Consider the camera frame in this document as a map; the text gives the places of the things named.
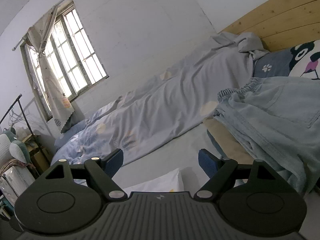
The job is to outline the folded beige garment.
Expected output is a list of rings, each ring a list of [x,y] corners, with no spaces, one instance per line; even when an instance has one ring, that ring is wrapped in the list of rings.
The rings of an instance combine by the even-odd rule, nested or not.
[[[247,153],[223,124],[212,117],[205,118],[203,124],[216,150],[223,157],[234,159],[239,164],[253,164],[254,158]]]

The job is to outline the blue printed bed sheet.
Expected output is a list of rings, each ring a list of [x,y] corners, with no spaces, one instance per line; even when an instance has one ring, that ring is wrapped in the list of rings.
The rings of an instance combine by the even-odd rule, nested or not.
[[[179,168],[184,191],[194,194],[208,181],[208,176],[198,163],[198,152],[202,148],[218,158],[223,158],[209,138],[204,124],[196,126],[152,153],[124,165],[113,177],[113,181],[125,189]]]

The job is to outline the white yellow plastic mailer bag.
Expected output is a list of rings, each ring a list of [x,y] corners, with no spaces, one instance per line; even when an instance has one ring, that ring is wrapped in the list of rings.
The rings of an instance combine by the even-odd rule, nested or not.
[[[153,180],[127,187],[124,191],[128,196],[131,192],[182,192],[184,184],[180,169],[177,168]]]

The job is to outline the blue pillow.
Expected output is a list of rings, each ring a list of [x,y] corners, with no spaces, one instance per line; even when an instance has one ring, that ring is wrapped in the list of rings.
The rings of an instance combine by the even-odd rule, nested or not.
[[[71,137],[82,131],[88,123],[88,119],[82,120],[73,125],[67,132],[61,134],[54,142],[54,147],[58,151],[63,145],[65,145]]]

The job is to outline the crumpled blue duvet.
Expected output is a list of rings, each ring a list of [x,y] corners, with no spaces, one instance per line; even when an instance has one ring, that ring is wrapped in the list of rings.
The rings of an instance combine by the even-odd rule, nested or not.
[[[185,58],[83,121],[54,155],[81,164],[115,149],[129,164],[199,125],[212,113],[218,92],[239,88],[267,51],[254,33],[210,37]]]

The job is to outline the patterned window curtain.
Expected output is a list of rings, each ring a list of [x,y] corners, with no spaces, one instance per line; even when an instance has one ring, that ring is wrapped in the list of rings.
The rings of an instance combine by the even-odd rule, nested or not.
[[[57,16],[57,6],[53,6],[23,36],[25,42],[38,54],[45,94],[60,133],[65,133],[71,123],[74,108],[62,90],[45,54],[46,46],[53,31]]]

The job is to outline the folded light blue jeans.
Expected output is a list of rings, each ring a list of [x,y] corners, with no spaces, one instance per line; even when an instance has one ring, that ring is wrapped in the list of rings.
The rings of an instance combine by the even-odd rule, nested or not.
[[[253,77],[223,89],[213,118],[254,159],[276,170],[298,193],[319,180],[319,81],[303,77]]]

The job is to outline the pink folded blanket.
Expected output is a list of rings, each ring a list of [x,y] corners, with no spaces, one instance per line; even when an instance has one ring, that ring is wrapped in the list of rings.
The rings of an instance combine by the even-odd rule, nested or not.
[[[30,168],[32,170],[36,169],[35,166],[31,163],[23,163],[17,159],[10,159],[5,164],[1,165],[0,176],[2,176],[4,174],[4,172],[6,172],[9,168],[11,168],[13,166],[26,167],[26,168]]]

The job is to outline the window with bars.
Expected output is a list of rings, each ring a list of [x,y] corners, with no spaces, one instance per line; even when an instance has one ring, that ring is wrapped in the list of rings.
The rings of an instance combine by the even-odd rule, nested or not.
[[[50,120],[52,113],[45,96],[38,53],[25,42],[20,48],[40,110],[45,119]],[[95,53],[72,0],[58,8],[44,53],[69,101],[76,99],[100,80],[108,78],[108,73]]]

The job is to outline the black clothes rack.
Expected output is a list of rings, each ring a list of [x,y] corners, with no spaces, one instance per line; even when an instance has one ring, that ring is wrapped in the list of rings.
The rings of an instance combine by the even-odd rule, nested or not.
[[[23,107],[22,107],[22,104],[21,104],[21,97],[22,97],[22,94],[19,94],[17,96],[17,98],[13,101],[13,103],[10,105],[10,107],[7,109],[6,113],[2,116],[1,118],[1,123],[4,121],[4,120],[8,120],[8,125],[9,127],[14,127],[15,124],[17,124],[18,122],[20,121],[24,121],[30,134],[31,135],[34,135],[33,133],[33,130],[29,124],[29,121],[27,119],[27,116],[23,110]],[[15,113],[14,111],[14,107],[15,106],[18,106],[19,109],[20,109],[20,114],[17,114]]]

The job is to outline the panda print pillow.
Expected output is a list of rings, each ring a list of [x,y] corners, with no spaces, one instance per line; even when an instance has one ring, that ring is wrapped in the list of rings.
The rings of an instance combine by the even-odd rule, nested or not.
[[[292,76],[319,80],[319,55],[319,40],[271,52],[256,61],[253,76]]]

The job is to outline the wooden bed frame board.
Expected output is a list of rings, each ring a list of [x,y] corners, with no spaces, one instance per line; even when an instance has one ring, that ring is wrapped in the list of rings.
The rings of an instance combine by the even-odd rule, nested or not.
[[[223,31],[254,33],[269,51],[319,40],[319,0],[268,0]]]

